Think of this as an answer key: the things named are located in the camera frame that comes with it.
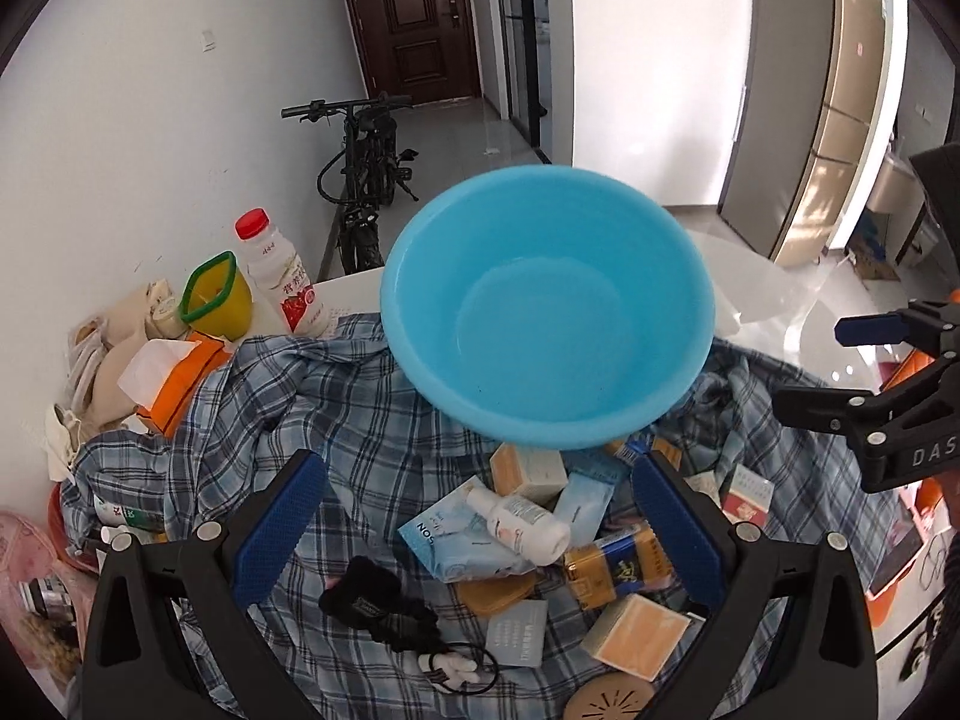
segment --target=yellow cup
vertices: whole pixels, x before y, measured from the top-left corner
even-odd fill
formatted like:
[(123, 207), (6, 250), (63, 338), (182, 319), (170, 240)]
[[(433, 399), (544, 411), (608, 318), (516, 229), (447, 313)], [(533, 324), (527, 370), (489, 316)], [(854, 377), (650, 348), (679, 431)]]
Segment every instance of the yellow cup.
[(229, 341), (250, 330), (253, 298), (232, 251), (218, 254), (193, 271), (179, 314), (194, 330)]

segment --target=beige refrigerator door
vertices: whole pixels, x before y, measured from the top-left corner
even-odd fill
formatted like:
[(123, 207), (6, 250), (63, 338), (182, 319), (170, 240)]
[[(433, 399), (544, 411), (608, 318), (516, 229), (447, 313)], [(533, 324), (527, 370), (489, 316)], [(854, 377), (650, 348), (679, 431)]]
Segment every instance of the beige refrigerator door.
[(836, 0), (833, 55), (824, 103), (869, 123), (880, 95), (883, 0)]
[(774, 249), (772, 259), (777, 265), (789, 268), (813, 262), (820, 256), (855, 172), (856, 165), (810, 154), (793, 218), (784, 225)]
[(869, 130), (863, 122), (824, 105), (813, 139), (813, 152), (818, 157), (856, 165), (863, 156)]

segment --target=green cup rim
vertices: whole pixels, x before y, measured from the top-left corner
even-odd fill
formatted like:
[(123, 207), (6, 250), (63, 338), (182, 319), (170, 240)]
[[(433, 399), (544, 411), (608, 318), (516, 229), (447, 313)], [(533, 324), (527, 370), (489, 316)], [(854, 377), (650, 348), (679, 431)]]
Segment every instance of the green cup rim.
[[(219, 295), (210, 303), (205, 303), (200, 308), (195, 309), (193, 312), (188, 312), (187, 308), (190, 305), (190, 295), (193, 295), (193, 289), (197, 285), (197, 279), (200, 278), (205, 271), (208, 271), (215, 265), (219, 265), (224, 260), (229, 261), (229, 270), (227, 271), (227, 281), (224, 281), (223, 288), (220, 290)], [(201, 266), (198, 267), (195, 271), (190, 274), (190, 278), (184, 287), (184, 296), (181, 298), (181, 304), (179, 305), (179, 315), (184, 324), (190, 324), (195, 322), (197, 319), (202, 319), (207, 314), (212, 311), (216, 311), (220, 308), (229, 298), (230, 293), (233, 291), (233, 282), (236, 280), (237, 276), (237, 258), (232, 251), (225, 251), (222, 254), (218, 254), (216, 257), (209, 259)]]

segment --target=door handle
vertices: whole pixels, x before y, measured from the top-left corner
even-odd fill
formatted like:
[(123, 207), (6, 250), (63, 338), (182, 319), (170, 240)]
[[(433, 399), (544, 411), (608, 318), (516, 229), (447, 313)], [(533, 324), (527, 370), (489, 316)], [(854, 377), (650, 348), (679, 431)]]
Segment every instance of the door handle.
[(460, 28), (460, 9), (457, 6), (457, 1), (448, 0), (448, 3), (450, 5), (450, 12), (446, 15), (450, 16), (450, 25), (452, 25), (454, 29), (459, 29)]

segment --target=round wooden lid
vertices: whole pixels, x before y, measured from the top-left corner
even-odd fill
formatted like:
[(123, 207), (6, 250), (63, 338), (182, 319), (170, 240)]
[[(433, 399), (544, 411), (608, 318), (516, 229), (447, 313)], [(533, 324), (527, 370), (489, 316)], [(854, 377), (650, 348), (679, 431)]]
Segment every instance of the round wooden lid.
[(566, 703), (563, 720), (632, 720), (653, 698), (651, 683), (624, 674), (604, 674), (591, 680)]

